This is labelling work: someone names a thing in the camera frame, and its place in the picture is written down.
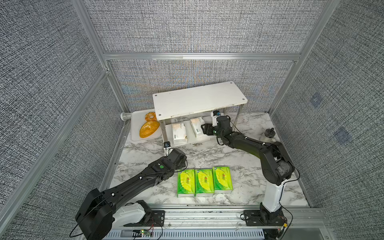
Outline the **white tissue pack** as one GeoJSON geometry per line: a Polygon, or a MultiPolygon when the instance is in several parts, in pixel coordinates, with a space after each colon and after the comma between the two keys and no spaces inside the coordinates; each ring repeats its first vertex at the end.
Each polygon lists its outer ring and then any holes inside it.
{"type": "Polygon", "coordinates": [[[185,123],[172,124],[173,143],[182,145],[188,142],[187,130],[185,123]]]}
{"type": "Polygon", "coordinates": [[[190,124],[196,138],[201,138],[204,136],[202,125],[205,124],[205,121],[202,117],[191,119],[190,124]]]}

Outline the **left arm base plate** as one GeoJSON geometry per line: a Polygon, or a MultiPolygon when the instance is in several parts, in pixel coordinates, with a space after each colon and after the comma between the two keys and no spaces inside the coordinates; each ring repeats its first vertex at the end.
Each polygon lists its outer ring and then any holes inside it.
{"type": "Polygon", "coordinates": [[[151,211],[145,214],[138,223],[124,224],[124,227],[163,227],[165,221],[165,211],[151,211]]]}

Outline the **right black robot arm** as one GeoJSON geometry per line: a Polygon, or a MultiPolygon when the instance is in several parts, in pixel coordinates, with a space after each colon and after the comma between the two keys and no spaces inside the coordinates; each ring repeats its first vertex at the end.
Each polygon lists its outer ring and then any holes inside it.
{"type": "Polygon", "coordinates": [[[284,186],[295,171],[284,145],[258,141],[234,131],[229,116],[215,116],[213,122],[201,125],[205,135],[215,136],[221,145],[242,150],[260,160],[263,176],[268,182],[261,209],[270,214],[281,210],[284,186]]]}

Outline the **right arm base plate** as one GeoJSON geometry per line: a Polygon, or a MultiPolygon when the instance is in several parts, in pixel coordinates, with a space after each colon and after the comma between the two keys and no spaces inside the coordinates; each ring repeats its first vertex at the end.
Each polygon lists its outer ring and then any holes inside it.
{"type": "Polygon", "coordinates": [[[244,210],[246,225],[249,227],[282,227],[287,223],[281,210],[270,213],[267,210],[244,210]]]}

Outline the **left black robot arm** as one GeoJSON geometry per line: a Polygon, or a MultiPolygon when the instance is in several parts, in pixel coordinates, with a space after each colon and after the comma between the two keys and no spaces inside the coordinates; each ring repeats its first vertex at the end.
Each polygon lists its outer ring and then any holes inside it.
{"type": "Polygon", "coordinates": [[[185,170],[187,165],[185,153],[174,148],[122,184],[104,191],[91,190],[75,216],[77,226],[87,240],[103,239],[112,229],[118,209],[141,192],[185,170]]]}

